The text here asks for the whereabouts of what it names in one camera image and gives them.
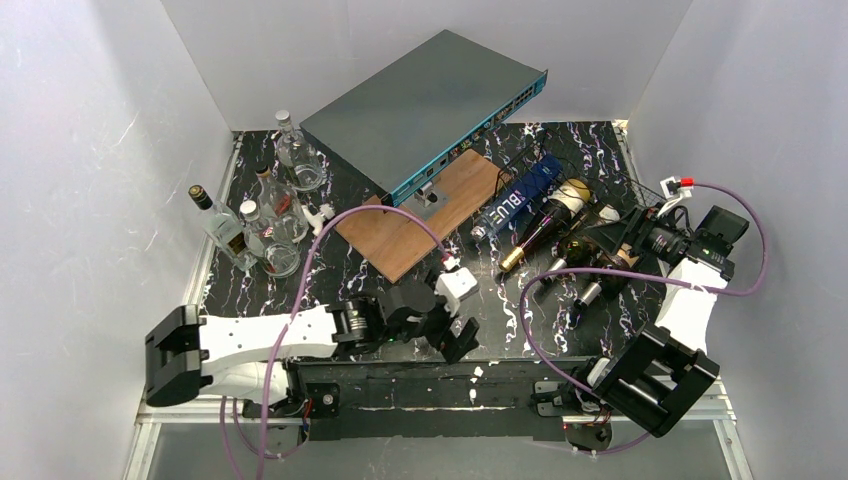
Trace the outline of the gold capped wine bottle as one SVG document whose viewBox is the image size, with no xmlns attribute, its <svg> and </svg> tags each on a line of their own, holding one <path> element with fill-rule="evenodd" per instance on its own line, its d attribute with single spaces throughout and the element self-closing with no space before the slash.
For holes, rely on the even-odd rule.
<svg viewBox="0 0 848 480">
<path fill-rule="evenodd" d="M 554 234 L 569 229 L 590 197 L 591 191 L 582 180 L 571 178 L 563 182 L 545 198 L 512 250 L 500 262 L 500 270 L 511 271 Z"/>
</svg>

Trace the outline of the clear silver capped bottle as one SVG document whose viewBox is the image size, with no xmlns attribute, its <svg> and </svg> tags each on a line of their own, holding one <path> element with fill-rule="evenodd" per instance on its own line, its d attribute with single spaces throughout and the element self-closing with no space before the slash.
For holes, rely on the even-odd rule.
<svg viewBox="0 0 848 480">
<path fill-rule="evenodd" d="M 250 252 L 269 276 L 284 278 L 292 275 L 300 263 L 300 254 L 289 242 L 279 240 L 271 223 L 253 200 L 241 203 L 239 213 L 244 220 L 245 235 Z"/>
</svg>

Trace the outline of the clear bottle black gold label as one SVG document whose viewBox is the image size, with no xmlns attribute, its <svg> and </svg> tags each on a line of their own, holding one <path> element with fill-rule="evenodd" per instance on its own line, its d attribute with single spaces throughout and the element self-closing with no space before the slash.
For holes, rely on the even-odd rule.
<svg viewBox="0 0 848 480">
<path fill-rule="evenodd" d="M 273 228 L 275 238 L 291 243 L 303 240 L 309 224 L 297 193 L 276 180 L 267 165 L 259 167 L 256 176 L 260 185 L 257 204 L 262 217 Z"/>
</svg>

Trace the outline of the clear gold label liquor bottle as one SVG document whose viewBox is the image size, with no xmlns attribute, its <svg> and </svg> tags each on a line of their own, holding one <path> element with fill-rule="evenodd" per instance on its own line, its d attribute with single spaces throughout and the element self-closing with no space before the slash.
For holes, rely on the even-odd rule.
<svg viewBox="0 0 848 480">
<path fill-rule="evenodd" d="M 215 246 L 232 264 L 249 272 L 256 259 L 250 252 L 242 223 L 235 213 L 220 201 L 215 201 L 201 185 L 193 185 L 188 195 L 200 210 L 204 231 Z"/>
</svg>

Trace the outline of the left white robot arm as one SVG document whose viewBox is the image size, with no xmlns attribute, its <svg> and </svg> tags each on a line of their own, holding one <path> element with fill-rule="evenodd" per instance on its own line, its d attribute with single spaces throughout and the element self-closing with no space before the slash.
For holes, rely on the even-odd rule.
<svg viewBox="0 0 848 480">
<path fill-rule="evenodd" d="M 296 315 L 221 317 L 178 306 L 145 337 L 145 403 L 172 407 L 219 395 L 274 405 L 297 394 L 284 367 L 291 358 L 348 359 L 416 338 L 456 363 L 479 345 L 475 319 L 459 334 L 452 330 L 462 302 L 478 288 L 456 271 L 432 285 L 360 292 Z"/>
</svg>

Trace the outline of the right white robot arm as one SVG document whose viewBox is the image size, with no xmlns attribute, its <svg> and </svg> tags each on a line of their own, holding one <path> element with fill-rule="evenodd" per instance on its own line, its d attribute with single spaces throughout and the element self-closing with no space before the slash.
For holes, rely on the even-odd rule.
<svg viewBox="0 0 848 480">
<path fill-rule="evenodd" d="M 654 437 L 665 435 L 716 381 L 720 367 L 706 351 L 706 330 L 717 300 L 734 274 L 729 259 L 749 223 L 718 206 L 693 232 L 635 209 L 620 222 L 589 229 L 610 257 L 655 258 L 671 271 L 657 318 L 611 358 L 592 361 L 586 381 L 599 400 Z"/>
</svg>

